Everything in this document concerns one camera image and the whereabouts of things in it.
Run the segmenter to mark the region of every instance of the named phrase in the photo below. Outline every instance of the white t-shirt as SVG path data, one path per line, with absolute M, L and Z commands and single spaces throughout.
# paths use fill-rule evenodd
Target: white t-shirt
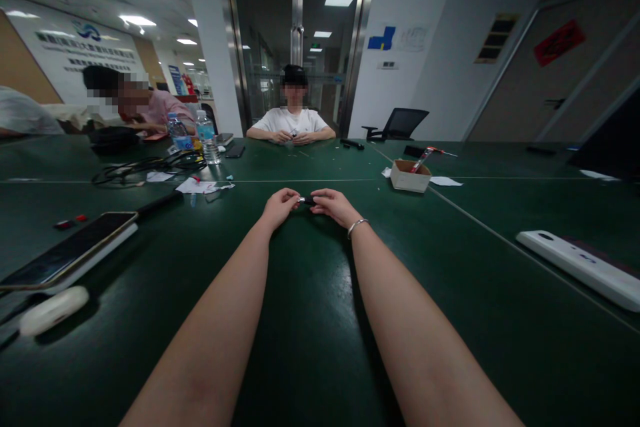
M 302 109 L 297 115 L 286 108 L 269 110 L 254 126 L 266 131 L 284 130 L 290 135 L 321 131 L 327 124 L 315 110 Z
M 31 135 L 65 133 L 39 103 L 8 87 L 0 87 L 0 128 Z

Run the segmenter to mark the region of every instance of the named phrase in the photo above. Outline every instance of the red sign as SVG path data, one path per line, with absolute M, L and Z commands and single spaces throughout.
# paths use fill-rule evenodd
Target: red sign
M 584 40 L 586 40 L 585 34 L 582 33 L 576 21 L 571 20 L 537 45 L 533 52 L 540 66 L 544 67 L 556 60 L 560 55 L 584 42 Z

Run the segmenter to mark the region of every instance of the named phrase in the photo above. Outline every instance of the black office chair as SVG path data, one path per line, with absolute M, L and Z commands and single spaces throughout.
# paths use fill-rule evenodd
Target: black office chair
M 426 110 L 396 108 L 391 112 L 384 130 L 374 131 L 377 127 L 365 127 L 364 125 L 362 128 L 367 130 L 367 140 L 413 140 L 411 134 L 427 115 L 429 112 Z
M 200 108 L 205 111 L 209 120 L 213 122 L 213 129 L 215 130 L 216 135 L 218 132 L 218 126 L 215 124 L 215 115 L 213 115 L 213 109 L 208 103 L 200 103 Z

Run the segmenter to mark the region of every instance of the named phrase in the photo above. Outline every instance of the green table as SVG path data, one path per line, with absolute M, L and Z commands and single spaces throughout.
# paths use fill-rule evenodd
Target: green table
M 460 180 L 465 185 L 432 186 L 419 195 L 394 190 L 380 175 L 389 165 L 385 155 L 402 157 L 405 143 L 357 151 L 337 141 L 292 150 L 242 142 L 241 159 L 224 159 L 200 175 L 233 174 L 236 188 L 213 203 L 199 198 L 195 208 L 185 198 L 140 222 L 131 239 L 80 281 L 91 300 L 78 314 L 36 339 L 3 342 L 11 324 L 0 328 L 0 425 L 116 425 L 266 199 L 285 186 L 343 191 L 527 425 L 637 425 L 638 316 L 513 242 L 520 230 L 545 228 L 638 268 L 632 221 L 640 205 L 628 185 L 584 179 L 558 159 L 523 155 L 522 145 L 438 143 L 462 155 L 432 156 L 430 168 L 467 177 Z M 175 182 L 128 189 L 88 182 L 104 165 L 160 155 L 166 147 L 142 145 L 98 158 L 82 137 L 0 145 L 0 275 L 73 233 L 52 229 L 58 220 L 136 209 L 169 193 Z M 6 180 L 16 177 L 42 180 Z M 0 314 L 19 296 L 0 298 Z M 234 424 L 400 421 L 345 232 L 302 207 L 271 242 L 265 301 Z

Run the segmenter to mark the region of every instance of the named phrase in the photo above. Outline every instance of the black hair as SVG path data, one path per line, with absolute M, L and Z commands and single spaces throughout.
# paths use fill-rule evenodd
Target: black hair
M 116 92 L 119 84 L 125 80 L 125 76 L 118 70 L 90 65 L 82 70 L 82 79 L 87 90 L 99 91 L 103 96 Z
M 284 87 L 285 85 L 298 85 L 299 87 L 306 87 L 308 85 L 308 82 L 307 74 L 305 73 L 304 68 L 300 67 L 299 65 L 286 65 L 280 73 L 280 86 Z

